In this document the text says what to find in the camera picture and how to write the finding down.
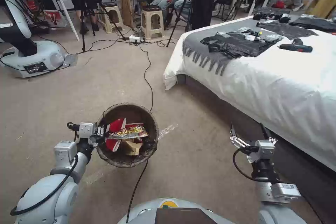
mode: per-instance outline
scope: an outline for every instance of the extension cord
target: extension cord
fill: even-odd
[[[133,42],[133,43],[140,43],[141,41],[145,41],[145,38],[144,37],[136,37],[134,35],[131,35],[130,38],[129,38],[129,41]]]

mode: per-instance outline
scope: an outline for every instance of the woven basket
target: woven basket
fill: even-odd
[[[97,146],[97,152],[101,159],[116,167],[134,167],[149,159],[158,147],[159,128],[152,113],[146,108],[134,103],[120,103],[108,108],[99,118],[97,125],[108,125],[119,118],[126,117],[126,123],[144,123],[149,136],[142,138],[143,146],[138,156],[125,155],[119,149],[112,152],[105,143]]]

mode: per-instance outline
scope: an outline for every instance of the white mattress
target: white mattress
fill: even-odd
[[[211,28],[226,25],[222,23]],[[312,53],[281,50],[284,38],[256,58],[231,60],[223,76],[201,68],[182,53],[179,39],[163,74],[166,90],[177,74],[202,83],[222,100],[336,171],[336,36],[314,30],[319,36],[301,38]]]

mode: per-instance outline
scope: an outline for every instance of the plastic stool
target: plastic stool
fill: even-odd
[[[103,3],[102,5],[105,7],[107,12],[112,11],[114,22],[116,23],[117,27],[123,30],[124,24],[123,24],[123,19],[121,17],[118,5],[113,2],[106,2],[106,3]],[[98,21],[101,23],[106,33],[112,33],[112,30],[115,28],[114,24],[110,22],[108,15],[104,13],[105,11],[102,7],[100,7],[100,11],[101,11],[101,14],[98,15]]]
[[[152,35],[160,33],[164,37],[162,10],[157,5],[144,6],[141,11],[141,29],[147,40],[152,39]]]

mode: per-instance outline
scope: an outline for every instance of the power tool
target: power tool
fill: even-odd
[[[289,50],[289,51],[299,51],[301,53],[310,53],[312,52],[313,48],[309,45],[303,45],[301,39],[297,38],[293,40],[292,44],[282,44],[279,45],[280,49]]]

